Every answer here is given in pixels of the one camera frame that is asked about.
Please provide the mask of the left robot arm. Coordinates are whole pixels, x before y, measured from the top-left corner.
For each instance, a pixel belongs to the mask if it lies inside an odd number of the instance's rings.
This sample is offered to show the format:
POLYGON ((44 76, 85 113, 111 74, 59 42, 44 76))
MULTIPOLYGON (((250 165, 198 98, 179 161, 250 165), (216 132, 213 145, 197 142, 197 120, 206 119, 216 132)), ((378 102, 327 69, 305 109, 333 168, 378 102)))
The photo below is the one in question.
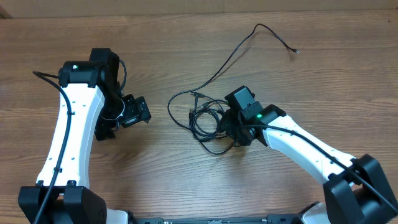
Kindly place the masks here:
POLYGON ((93 48, 86 61, 66 61, 58 75, 34 72, 60 93, 52 144, 33 186, 18 204, 30 223, 135 223, 132 212, 113 210, 90 190, 93 141, 113 139, 120 128, 148 123, 144 97, 124 95, 124 62, 109 48, 93 48))

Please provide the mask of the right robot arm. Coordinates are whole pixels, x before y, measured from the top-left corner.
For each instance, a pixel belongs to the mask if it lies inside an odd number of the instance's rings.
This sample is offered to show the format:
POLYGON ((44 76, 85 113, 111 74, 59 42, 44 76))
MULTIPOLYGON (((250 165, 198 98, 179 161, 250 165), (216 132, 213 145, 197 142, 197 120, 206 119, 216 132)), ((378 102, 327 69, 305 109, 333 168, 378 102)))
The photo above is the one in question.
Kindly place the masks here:
POLYGON ((241 86, 226 95, 229 109, 219 130, 240 146, 254 140, 279 151, 323 187, 325 201, 277 223, 388 223, 397 216, 397 199, 380 163, 365 154, 341 152, 301 128, 275 105, 263 107, 241 86))

